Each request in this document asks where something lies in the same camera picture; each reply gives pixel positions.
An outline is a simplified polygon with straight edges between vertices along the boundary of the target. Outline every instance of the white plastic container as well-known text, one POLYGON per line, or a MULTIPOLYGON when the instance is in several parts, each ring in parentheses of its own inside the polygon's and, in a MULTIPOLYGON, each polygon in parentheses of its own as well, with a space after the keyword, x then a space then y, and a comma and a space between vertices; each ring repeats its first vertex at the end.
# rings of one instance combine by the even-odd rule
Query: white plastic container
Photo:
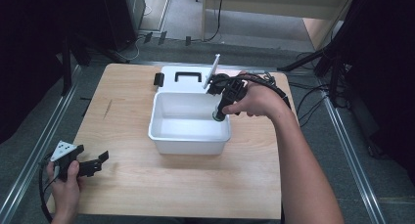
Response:
MULTIPOLYGON (((195 79, 189 81, 192 81, 190 86, 194 87, 195 79)), ((161 154, 220 155, 231 137, 229 116, 221 122, 212 118, 221 96, 206 94, 202 85, 189 89, 186 82, 175 83, 182 86, 182 92, 177 86, 169 92, 164 85, 162 91, 159 89, 156 93, 149 137, 161 154)))

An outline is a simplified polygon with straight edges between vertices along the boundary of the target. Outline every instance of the gray floor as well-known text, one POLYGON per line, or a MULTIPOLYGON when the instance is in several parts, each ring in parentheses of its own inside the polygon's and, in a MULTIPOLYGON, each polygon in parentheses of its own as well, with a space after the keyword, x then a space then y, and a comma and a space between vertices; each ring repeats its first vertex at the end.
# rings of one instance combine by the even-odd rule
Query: gray floor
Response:
MULTIPOLYGON (((170 13, 174 12, 175 2, 179 1, 171 1, 169 7, 170 13)), ((193 2, 194 0, 189 0, 188 5, 199 5, 196 2, 196 4, 193 4, 193 2)), ((192 11, 186 10, 184 7, 180 8, 183 13, 188 13, 186 15, 194 13, 194 17, 189 19, 189 23, 185 23, 187 17, 183 16, 184 14, 182 14, 181 17, 167 14, 163 28, 168 31, 167 37, 170 35, 170 38, 180 39, 181 41, 168 40, 161 46, 157 44, 157 39, 153 39, 147 44, 138 42, 137 47, 140 50, 140 53, 138 58, 134 59, 131 63, 174 62, 211 64, 213 55, 215 53, 220 53, 222 55, 220 63, 223 66, 276 68, 292 63, 298 58, 298 55, 301 52, 312 51, 309 40, 307 41, 305 39, 306 37, 304 37, 305 28, 301 28, 300 20, 290 18, 287 20, 292 21, 287 22, 287 24, 296 24, 295 27, 298 34, 292 34, 293 28, 290 25, 285 28, 281 26, 280 30, 277 30, 275 34, 273 31, 270 31, 273 36, 269 39, 272 40, 279 36, 279 39, 284 40, 284 42, 281 42, 281 44, 284 45, 276 45, 274 41, 265 44, 265 42, 262 41, 267 41, 268 39, 263 37, 263 40, 259 37, 257 45, 254 45, 254 42, 251 42, 250 40, 255 40, 254 36, 247 39, 240 39, 244 42, 249 41, 249 45, 248 43, 232 43, 232 36, 229 36, 230 38, 228 40, 227 34, 228 32, 232 34, 233 31, 238 31, 238 27, 229 27, 229 29, 225 29, 231 24, 239 26, 237 22, 232 22, 228 25, 224 24, 224 30, 221 31, 222 37, 220 40, 210 44, 194 42, 191 46, 185 46, 184 41, 182 41, 184 38, 180 37, 186 35, 198 37, 198 35, 200 35, 200 30, 197 26, 199 21, 196 21, 196 18, 198 17, 196 10, 192 11), (173 21, 178 20, 174 20, 174 17, 183 19, 181 26, 180 23, 174 24, 173 21)), ((136 47, 131 46, 122 54, 133 57, 136 52, 136 47)), ((82 121, 82 115, 86 111, 88 105, 88 101, 81 100, 81 98, 92 98, 105 66, 111 62, 95 52, 90 52, 90 55, 92 56, 93 61, 90 67, 82 68, 82 74, 78 81, 79 85, 76 88, 72 101, 70 102, 59 127, 48 144, 48 152, 53 150, 59 140, 71 142, 74 139, 76 131, 82 121)), ((288 77, 290 82, 311 86, 317 85, 316 78, 312 75, 312 72, 306 68, 296 69, 292 73, 288 73, 288 77)), ((29 157, 43 128, 47 124, 49 117, 52 115, 55 106, 60 100, 61 89, 62 80, 45 95, 42 102, 40 102, 26 118, 19 131, 10 140, 0 145, 0 157, 3 162, 0 167, 0 201, 3 202, 5 200, 11 186, 19 176, 24 162, 29 157)), ((291 86, 291 89, 294 101, 297 105, 307 90, 299 89, 294 85, 291 86)), ((319 92, 307 97, 301 107, 299 116, 302 116, 309 111, 320 99, 321 93, 319 92)), ((339 110, 339 112, 347 129, 348 136, 356 150, 357 156, 360 159, 374 193, 377 196, 377 200, 386 217, 386 221, 388 223, 415 223, 415 215, 413 215, 413 213, 415 213, 415 189, 409 182, 405 171, 393 160, 379 160, 370 157, 366 151, 367 146, 365 139, 356 125, 353 115, 348 110, 339 110)), ((370 223, 368 212, 353 175, 350 172, 350 167, 346 161, 332 120, 324 105, 317 109, 308 124, 304 126, 302 130, 333 186, 345 216, 346 223, 370 223)), ((16 215, 13 217, 12 223, 46 223, 40 210, 40 200, 36 186, 37 176, 35 175, 28 185, 27 191, 16 211, 16 215)), ((114 216, 80 215, 77 219, 77 223, 134 223, 134 221, 127 222, 125 219, 114 216)))

